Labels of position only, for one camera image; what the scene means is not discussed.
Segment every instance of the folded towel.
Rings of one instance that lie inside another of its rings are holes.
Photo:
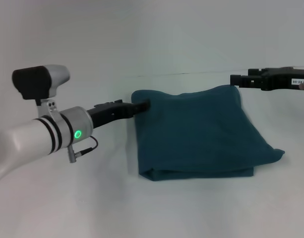
[[[253,176],[253,167],[281,159],[251,124],[236,87],[169,95],[132,94],[151,108],[135,116],[139,174],[158,181]]]

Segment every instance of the green light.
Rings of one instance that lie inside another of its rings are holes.
[[[74,138],[78,139],[81,136],[82,132],[81,130],[78,130],[74,133]]]

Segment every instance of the cloth fold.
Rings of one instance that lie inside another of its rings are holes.
[[[274,163],[273,149],[251,124],[236,87],[169,95],[153,90],[132,94],[151,108],[135,116],[139,174],[158,181],[253,176],[253,167]]]

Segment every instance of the white background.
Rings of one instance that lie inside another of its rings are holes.
[[[71,72],[60,110],[202,91],[247,68],[304,66],[304,0],[0,0],[0,130],[37,117],[11,73],[42,64]],[[77,163],[62,150],[0,181],[0,238],[304,238],[304,92],[241,94],[286,151],[254,177],[143,179],[133,119],[115,121]]]

